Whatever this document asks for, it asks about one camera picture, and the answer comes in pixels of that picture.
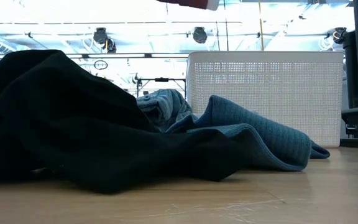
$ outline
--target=blue cloth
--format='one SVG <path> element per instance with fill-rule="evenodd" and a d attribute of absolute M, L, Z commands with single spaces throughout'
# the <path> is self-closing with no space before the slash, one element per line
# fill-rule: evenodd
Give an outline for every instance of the blue cloth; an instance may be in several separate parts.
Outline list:
<path fill-rule="evenodd" d="M 138 98 L 137 102 L 149 119 L 167 134 L 217 129 L 233 141 L 243 143 L 246 152 L 244 167 L 301 171 L 306 168 L 309 158 L 329 157 L 329 152 L 305 133 L 219 96 L 209 98 L 207 109 L 200 118 L 191 113 L 190 106 L 176 90 L 159 90 Z"/>

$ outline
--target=desk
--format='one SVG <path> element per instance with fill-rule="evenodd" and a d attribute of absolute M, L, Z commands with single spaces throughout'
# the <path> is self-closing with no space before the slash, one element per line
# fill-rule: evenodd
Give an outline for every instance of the desk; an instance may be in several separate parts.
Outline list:
<path fill-rule="evenodd" d="M 64 181 L 0 185 L 0 223 L 358 223 L 358 149 L 330 152 L 304 172 L 165 180 L 117 195 Z"/>

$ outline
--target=wooden floor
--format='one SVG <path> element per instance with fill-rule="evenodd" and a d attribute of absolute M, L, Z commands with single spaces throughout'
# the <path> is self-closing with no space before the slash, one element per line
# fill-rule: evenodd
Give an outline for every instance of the wooden floor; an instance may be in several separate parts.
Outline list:
<path fill-rule="evenodd" d="M 170 180 L 119 195 L 67 182 L 0 186 L 0 223 L 358 223 L 358 149 L 304 172 L 242 171 L 214 183 Z"/>

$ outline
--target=ceiling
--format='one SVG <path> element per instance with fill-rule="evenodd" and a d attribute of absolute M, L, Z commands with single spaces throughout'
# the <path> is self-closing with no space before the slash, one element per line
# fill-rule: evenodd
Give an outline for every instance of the ceiling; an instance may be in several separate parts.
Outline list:
<path fill-rule="evenodd" d="M 117 54 L 261 50 L 259 5 L 245 1 L 221 1 L 217 11 L 204 11 L 156 0 L 0 0 L 0 54 L 26 49 L 102 53 L 92 41 L 97 27 L 106 28 Z M 262 1 L 265 50 L 332 50 L 325 47 L 332 45 L 325 39 L 328 32 L 335 27 L 354 29 L 350 4 L 347 0 L 329 4 Z M 205 28 L 205 44 L 193 40 L 195 27 Z M 334 44 L 333 49 L 342 47 Z M 186 60 L 108 59 L 105 70 L 95 69 L 94 61 L 77 62 L 123 88 L 134 87 L 131 80 L 136 73 L 139 77 L 182 77 L 186 70 Z"/>

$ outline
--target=blue towel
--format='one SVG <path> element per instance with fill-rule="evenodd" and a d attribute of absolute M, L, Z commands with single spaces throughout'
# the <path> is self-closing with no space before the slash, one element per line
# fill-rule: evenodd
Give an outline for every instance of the blue towel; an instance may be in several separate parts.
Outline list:
<path fill-rule="evenodd" d="M 190 106 L 176 90 L 159 90 L 138 98 L 137 102 L 153 124 L 167 134 L 217 129 L 234 141 L 247 142 L 244 167 L 301 171 L 306 168 L 309 158 L 329 157 L 329 152 L 305 133 L 219 96 L 209 98 L 207 109 L 200 118 L 191 113 Z"/>

